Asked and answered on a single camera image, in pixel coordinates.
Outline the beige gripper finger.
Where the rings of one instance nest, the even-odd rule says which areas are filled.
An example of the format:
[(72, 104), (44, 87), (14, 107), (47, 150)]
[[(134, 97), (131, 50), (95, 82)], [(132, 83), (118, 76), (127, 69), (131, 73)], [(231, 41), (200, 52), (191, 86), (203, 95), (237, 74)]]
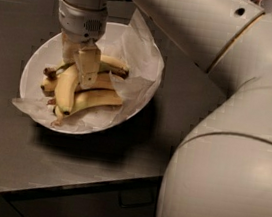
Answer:
[(80, 50), (80, 43), (73, 42), (66, 33), (62, 33), (62, 60), (64, 63), (71, 64), (75, 62), (75, 55)]
[(80, 45), (74, 53), (81, 89), (89, 89), (97, 80), (101, 50), (96, 45)]

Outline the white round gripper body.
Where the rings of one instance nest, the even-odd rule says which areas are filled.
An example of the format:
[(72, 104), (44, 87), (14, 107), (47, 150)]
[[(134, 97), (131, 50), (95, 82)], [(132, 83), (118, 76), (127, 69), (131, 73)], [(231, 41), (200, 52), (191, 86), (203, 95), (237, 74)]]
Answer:
[(107, 9), (87, 10), (71, 6), (59, 0), (59, 22), (71, 41), (95, 44), (104, 35), (107, 24)]

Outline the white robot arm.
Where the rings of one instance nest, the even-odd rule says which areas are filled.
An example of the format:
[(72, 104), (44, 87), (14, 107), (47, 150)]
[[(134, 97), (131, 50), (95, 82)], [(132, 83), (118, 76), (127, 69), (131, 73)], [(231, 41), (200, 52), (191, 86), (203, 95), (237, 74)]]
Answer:
[[(272, 217), (272, 15), (248, 0), (132, 0), (167, 42), (169, 125), (191, 125), (156, 217)], [(70, 38), (96, 41), (107, 0), (60, 0)]]

